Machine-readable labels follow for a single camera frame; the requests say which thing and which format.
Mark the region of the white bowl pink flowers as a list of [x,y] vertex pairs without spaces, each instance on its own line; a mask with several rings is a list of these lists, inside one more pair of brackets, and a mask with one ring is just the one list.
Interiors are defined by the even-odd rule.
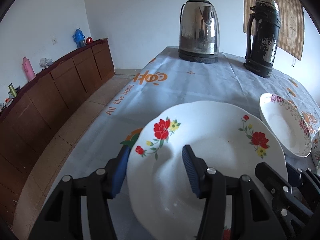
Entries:
[[286,155],[297,159],[310,155],[311,135],[294,104],[279,95],[264,93],[259,99],[259,113]]

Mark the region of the pink thermos bottle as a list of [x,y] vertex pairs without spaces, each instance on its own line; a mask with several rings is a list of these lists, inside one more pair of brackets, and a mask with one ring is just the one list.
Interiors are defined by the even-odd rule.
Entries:
[[27,59],[26,57],[24,57],[22,60],[22,68],[26,74],[28,81],[32,81],[33,79],[35,79],[36,75],[34,73],[34,70],[29,59]]

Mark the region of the blue thermos bottle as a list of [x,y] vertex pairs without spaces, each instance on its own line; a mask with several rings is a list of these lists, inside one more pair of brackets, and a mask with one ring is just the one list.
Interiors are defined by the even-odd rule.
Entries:
[[80,29],[75,30],[73,40],[76,43],[77,48],[82,48],[86,45],[85,36]]

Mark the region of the black thermos flask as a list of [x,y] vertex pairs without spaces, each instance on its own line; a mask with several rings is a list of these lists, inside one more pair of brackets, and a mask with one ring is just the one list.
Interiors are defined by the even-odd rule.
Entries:
[[271,77],[281,28],[279,7],[274,0],[255,0],[247,25],[244,66],[263,78]]

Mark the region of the green gold can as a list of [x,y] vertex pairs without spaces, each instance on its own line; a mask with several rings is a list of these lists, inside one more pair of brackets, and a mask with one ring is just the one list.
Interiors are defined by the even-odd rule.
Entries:
[[15,98],[17,96],[17,92],[13,86],[13,84],[11,83],[10,85],[8,85],[10,93],[12,94],[13,98]]

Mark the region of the small red object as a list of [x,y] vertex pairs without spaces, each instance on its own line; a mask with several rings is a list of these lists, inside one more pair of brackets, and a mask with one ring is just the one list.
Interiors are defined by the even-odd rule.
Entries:
[[86,38],[86,43],[90,44],[93,42],[93,39],[91,37]]

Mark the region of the brown wooden sideboard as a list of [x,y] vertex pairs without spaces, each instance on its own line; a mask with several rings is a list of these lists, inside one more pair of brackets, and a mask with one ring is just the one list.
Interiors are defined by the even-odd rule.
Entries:
[[12,224],[31,170],[55,133],[114,76],[108,40],[55,61],[23,86],[1,113],[1,218]]

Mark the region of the white enamel bowl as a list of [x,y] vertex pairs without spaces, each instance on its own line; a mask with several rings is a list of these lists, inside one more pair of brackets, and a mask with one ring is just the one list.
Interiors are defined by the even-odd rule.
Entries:
[[316,134],[313,136],[312,139],[312,148],[311,148],[311,156],[312,161],[315,166],[318,165],[320,159],[320,128],[317,129]]

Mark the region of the crumpled plastic bag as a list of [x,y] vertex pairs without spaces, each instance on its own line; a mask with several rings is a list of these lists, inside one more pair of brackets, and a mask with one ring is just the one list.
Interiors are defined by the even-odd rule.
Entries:
[[54,63],[54,61],[52,59],[48,59],[48,58],[42,58],[40,59],[40,67],[43,69],[48,68],[49,66],[51,66]]

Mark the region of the stainless steel electric kettle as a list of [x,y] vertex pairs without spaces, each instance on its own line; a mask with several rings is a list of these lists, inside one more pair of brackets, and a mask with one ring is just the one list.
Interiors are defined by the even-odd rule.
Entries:
[[188,0],[180,12],[181,59],[198,63],[216,63],[219,55],[220,29],[217,13],[208,0]]

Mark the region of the white printed tablecloth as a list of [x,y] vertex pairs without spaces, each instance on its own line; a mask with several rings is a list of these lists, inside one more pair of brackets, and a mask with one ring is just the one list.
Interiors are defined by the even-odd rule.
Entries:
[[168,47],[141,70],[118,70],[90,96],[56,133],[29,175],[17,203],[12,230],[27,239],[45,200],[64,174],[84,177],[103,167],[165,109],[212,100],[259,115],[259,98],[274,93],[292,101],[311,131],[319,128],[319,98],[299,74],[274,70],[268,79],[246,70],[244,59],[221,54],[215,64],[183,61]]

